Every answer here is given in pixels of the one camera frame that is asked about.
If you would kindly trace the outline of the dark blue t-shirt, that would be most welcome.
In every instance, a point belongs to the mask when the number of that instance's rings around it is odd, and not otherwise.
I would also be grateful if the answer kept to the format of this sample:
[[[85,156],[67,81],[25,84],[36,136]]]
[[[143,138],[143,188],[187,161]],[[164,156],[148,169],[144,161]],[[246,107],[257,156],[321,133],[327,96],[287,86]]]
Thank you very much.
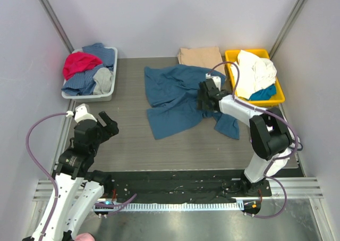
[[[198,125],[204,118],[214,118],[215,130],[239,139],[237,120],[214,111],[197,109],[199,83],[209,69],[178,64],[162,69],[144,68],[147,118],[155,139],[163,139]]]

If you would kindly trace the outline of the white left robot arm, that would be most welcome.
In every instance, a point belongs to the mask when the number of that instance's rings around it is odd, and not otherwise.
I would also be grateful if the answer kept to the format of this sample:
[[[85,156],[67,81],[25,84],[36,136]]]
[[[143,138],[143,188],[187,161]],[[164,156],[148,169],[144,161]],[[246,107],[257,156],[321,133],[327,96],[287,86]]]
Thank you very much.
[[[36,230],[26,240],[75,240],[86,216],[99,198],[112,194],[111,174],[89,172],[100,144],[119,133],[117,122],[106,112],[100,123],[84,105],[64,114],[76,121],[70,146],[59,156],[53,175],[43,173],[53,191]]]

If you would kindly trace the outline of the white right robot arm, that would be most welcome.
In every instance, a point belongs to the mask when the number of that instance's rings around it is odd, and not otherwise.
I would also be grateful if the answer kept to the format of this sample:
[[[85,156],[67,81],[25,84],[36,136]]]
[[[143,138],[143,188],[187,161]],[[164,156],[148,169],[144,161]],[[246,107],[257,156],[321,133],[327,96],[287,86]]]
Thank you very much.
[[[286,166],[293,139],[280,109],[267,110],[240,100],[220,90],[211,78],[199,83],[198,107],[230,115],[250,128],[254,155],[240,177],[244,195],[253,195],[267,177]]]

